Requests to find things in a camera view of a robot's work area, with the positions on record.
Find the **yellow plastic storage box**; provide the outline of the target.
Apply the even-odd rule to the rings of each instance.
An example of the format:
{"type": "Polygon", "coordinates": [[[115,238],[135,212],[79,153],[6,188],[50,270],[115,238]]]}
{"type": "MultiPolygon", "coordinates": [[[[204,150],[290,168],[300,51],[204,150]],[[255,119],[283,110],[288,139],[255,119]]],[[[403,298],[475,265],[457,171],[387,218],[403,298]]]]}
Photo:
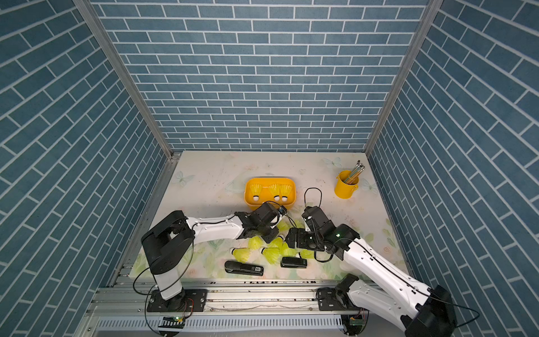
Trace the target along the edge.
{"type": "Polygon", "coordinates": [[[296,202],[296,184],[285,177],[251,178],[244,189],[244,201],[255,210],[264,202],[276,202],[285,207],[292,207],[296,202]]]}

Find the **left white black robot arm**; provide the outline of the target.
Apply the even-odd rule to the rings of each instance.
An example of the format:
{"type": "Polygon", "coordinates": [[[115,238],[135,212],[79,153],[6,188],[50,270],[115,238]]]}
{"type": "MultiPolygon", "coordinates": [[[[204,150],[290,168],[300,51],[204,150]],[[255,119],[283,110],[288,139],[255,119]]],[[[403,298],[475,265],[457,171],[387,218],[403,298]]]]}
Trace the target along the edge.
{"type": "Polygon", "coordinates": [[[277,224],[288,211],[276,202],[264,202],[251,212],[237,211],[222,218],[194,218],[173,211],[140,239],[150,272],[162,300],[184,296],[178,264],[196,244],[214,240],[261,237],[270,243],[279,233],[277,224]]]}

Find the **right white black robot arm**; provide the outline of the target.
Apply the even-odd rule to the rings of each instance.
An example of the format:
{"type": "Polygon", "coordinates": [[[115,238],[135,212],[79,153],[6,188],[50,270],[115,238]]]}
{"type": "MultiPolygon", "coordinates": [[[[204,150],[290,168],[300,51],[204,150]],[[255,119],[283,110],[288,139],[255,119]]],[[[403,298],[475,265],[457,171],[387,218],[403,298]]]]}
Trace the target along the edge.
{"type": "Polygon", "coordinates": [[[336,286],[317,290],[319,310],[356,310],[360,317],[374,313],[406,336],[452,336],[458,323],[452,296],[443,286],[432,288],[407,275],[375,251],[346,224],[335,226],[318,206],[305,208],[304,228],[292,228],[285,242],[317,254],[338,258],[366,275],[371,286],[347,274],[336,286]]]}

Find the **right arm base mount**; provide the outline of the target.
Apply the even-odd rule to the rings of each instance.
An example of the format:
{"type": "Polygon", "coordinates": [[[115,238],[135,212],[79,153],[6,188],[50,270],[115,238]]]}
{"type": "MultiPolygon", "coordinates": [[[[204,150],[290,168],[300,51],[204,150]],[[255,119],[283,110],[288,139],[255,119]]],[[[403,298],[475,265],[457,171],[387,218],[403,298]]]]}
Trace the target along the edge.
{"type": "Polygon", "coordinates": [[[317,300],[320,311],[368,311],[366,308],[356,306],[346,292],[338,288],[323,287],[316,291],[315,298],[317,300]]]}

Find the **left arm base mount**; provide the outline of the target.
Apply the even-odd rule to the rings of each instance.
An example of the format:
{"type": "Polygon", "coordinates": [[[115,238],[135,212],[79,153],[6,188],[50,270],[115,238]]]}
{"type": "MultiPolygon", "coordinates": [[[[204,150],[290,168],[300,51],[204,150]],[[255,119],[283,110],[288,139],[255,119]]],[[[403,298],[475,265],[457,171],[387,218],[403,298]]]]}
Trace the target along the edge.
{"type": "Polygon", "coordinates": [[[154,290],[146,309],[150,313],[199,313],[204,311],[207,295],[206,289],[183,289],[178,295],[164,300],[159,290],[154,290]]]}

